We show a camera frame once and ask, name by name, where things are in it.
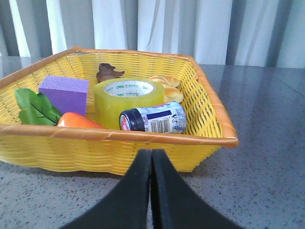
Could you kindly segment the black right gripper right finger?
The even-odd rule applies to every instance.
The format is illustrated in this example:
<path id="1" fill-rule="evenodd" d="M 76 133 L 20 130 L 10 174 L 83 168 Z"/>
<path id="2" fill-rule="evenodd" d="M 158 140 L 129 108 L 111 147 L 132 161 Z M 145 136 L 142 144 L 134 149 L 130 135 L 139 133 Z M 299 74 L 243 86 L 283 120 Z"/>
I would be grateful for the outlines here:
<path id="1" fill-rule="evenodd" d="M 203 201 L 161 149 L 152 151 L 151 207 L 155 229 L 241 228 Z"/>

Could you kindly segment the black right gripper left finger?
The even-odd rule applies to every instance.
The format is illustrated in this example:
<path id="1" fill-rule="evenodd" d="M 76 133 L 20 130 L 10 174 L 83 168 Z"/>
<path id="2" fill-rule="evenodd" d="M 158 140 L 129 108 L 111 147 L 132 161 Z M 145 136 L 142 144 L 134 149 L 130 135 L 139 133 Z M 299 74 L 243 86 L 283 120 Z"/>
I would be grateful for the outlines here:
<path id="1" fill-rule="evenodd" d="M 122 180 L 97 205 L 64 229 L 145 229 L 151 150 L 139 150 Z"/>

